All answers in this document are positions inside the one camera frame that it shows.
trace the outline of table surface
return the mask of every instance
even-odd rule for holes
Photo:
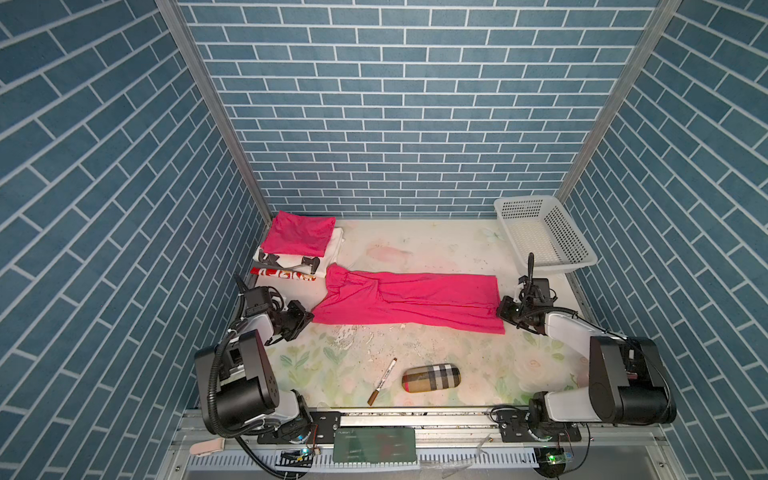
[[[338,220],[344,243],[338,264],[350,270],[495,275],[501,296],[520,275],[495,220]],[[565,275],[548,277],[556,305],[578,310]],[[316,282],[260,277],[308,310],[326,295]],[[375,407],[527,404],[542,390],[586,386],[588,360],[562,342],[505,323],[505,335],[397,323],[373,326],[309,324],[292,342],[266,348],[282,390],[296,389],[308,406],[364,407],[393,357],[398,362]],[[405,370],[450,362],[461,374],[454,389],[408,393]]]

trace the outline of blue tile wallpaper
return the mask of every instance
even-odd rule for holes
[[[656,1],[181,4],[274,210],[487,217],[559,187]]]
[[[153,0],[0,3],[0,159],[0,478],[153,478],[263,226]]]
[[[765,478],[768,3],[684,0],[567,207],[600,321],[674,380],[689,478]]]

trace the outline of metal base plate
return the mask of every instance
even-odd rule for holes
[[[498,415],[499,420],[498,430],[502,434],[504,443],[540,442],[542,440],[556,442],[558,436],[561,443],[581,441],[581,433],[574,423],[542,423],[540,432],[531,432],[526,420],[526,412],[500,410],[496,415]],[[550,435],[551,440],[542,438]]]

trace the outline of folded pink cloth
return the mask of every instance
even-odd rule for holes
[[[328,267],[328,294],[312,310],[327,325],[421,323],[504,333],[495,276],[350,272]]]
[[[322,257],[335,225],[333,217],[301,217],[279,212],[261,249],[265,253]]]

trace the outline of folded white towel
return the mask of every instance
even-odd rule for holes
[[[341,228],[337,227],[333,229],[331,240],[328,242],[328,246],[326,247],[326,252],[322,257],[320,257],[320,266],[314,273],[315,276],[318,276],[319,278],[326,277],[328,266],[331,263],[335,263],[336,259],[339,257],[341,244],[344,242],[343,234],[344,230]],[[259,255],[261,252],[261,245],[259,245],[259,248],[257,248],[256,253],[253,255],[253,259],[255,261],[259,261]],[[278,256],[277,263],[282,268],[290,268],[291,270],[295,270],[296,272],[301,273],[310,273],[312,270],[311,266],[301,264],[301,259],[303,258],[301,255],[287,255],[282,253],[277,253],[276,255]]]

